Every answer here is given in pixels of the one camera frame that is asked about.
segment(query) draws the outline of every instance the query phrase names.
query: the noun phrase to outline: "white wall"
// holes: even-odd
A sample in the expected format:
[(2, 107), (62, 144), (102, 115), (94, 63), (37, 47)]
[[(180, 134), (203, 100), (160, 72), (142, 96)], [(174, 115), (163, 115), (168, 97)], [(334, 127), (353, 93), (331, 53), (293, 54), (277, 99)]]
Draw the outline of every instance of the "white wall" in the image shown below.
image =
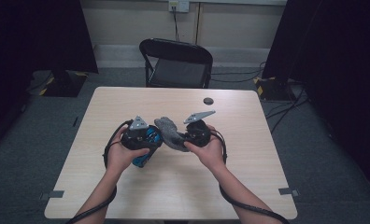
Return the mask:
[[(258, 4), (252, 5), (190, 2), (189, 13), (177, 14), (179, 38), (197, 40), (204, 47), (270, 49), (284, 5), (282, 0), (264, 1), (270, 5), (260, 5), (263, 0), (254, 0)], [(83, 0), (81, 4), (94, 44), (138, 45), (151, 37), (175, 39), (167, 1)]]

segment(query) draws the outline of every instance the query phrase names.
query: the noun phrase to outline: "table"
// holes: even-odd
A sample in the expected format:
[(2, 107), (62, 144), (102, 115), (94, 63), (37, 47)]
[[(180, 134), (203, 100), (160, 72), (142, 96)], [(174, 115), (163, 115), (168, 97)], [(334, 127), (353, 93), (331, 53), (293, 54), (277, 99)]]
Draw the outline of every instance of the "table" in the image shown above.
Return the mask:
[[(213, 105), (204, 104), (207, 97)], [(191, 113), (209, 110), (216, 113), (204, 121), (224, 136), (229, 170), (273, 211), (296, 218), (291, 194), (278, 192), (288, 183), (256, 92), (122, 87), (95, 90), (54, 188), (64, 195), (50, 198), (45, 216), (71, 218), (76, 214), (103, 176), (104, 147), (124, 121), (139, 115), (153, 124), (167, 116), (183, 133), (183, 120)], [(107, 218), (238, 219), (198, 158), (165, 144), (144, 168), (131, 165), (124, 171), (117, 186)]]

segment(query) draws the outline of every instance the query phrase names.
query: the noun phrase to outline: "gray object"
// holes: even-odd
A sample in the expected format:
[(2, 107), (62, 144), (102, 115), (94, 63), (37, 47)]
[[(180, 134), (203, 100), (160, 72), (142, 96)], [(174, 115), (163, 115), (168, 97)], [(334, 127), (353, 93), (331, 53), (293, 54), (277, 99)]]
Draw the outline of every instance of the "gray object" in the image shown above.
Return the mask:
[(155, 125), (162, 132), (163, 140), (168, 147), (175, 150), (189, 152), (183, 145), (185, 141), (185, 134), (177, 132), (176, 124), (168, 117), (161, 117), (154, 120)]
[(140, 129), (148, 129), (149, 125), (145, 122), (141, 117), (136, 116), (135, 120), (133, 121), (132, 125), (130, 125), (130, 130), (140, 130)]
[(193, 113), (187, 119), (184, 120), (184, 124), (196, 122), (199, 119), (203, 119), (207, 116), (210, 116), (215, 113), (215, 110), (207, 111), (207, 112), (200, 112), (200, 113)]

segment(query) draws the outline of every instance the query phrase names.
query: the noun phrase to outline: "chair backrest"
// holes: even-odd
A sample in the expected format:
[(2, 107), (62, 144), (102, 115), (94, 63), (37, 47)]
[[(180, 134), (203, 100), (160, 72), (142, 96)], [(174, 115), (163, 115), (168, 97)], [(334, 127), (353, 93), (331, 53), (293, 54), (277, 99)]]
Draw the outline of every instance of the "chair backrest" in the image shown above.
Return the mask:
[(147, 56), (187, 63), (210, 64), (210, 66), (213, 62), (211, 54), (203, 47), (174, 40), (146, 39), (141, 42), (139, 49), (147, 62), (149, 61)]

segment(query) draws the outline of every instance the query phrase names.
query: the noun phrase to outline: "forearm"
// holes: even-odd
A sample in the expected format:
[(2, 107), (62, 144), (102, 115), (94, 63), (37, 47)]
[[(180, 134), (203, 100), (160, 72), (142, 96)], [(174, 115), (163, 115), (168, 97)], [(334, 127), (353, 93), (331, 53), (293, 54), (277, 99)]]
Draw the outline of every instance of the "forearm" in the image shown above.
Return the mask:
[[(235, 201), (260, 207), (271, 211), (271, 209), (254, 193), (247, 189), (227, 168), (219, 166), (210, 169), (211, 173), (220, 183), (223, 190)], [(234, 206), (234, 210), (239, 216), (241, 222), (245, 223), (281, 223), (271, 217), (259, 215), (255, 212)]]
[[(98, 204), (103, 203), (106, 199), (108, 199), (109, 196), (112, 194), (120, 176), (121, 173), (114, 174), (106, 172), (98, 185), (95, 187), (92, 194), (85, 202), (85, 204), (80, 207), (77, 215), (94, 208)], [(106, 213), (107, 206), (83, 218), (77, 223), (104, 223)]]

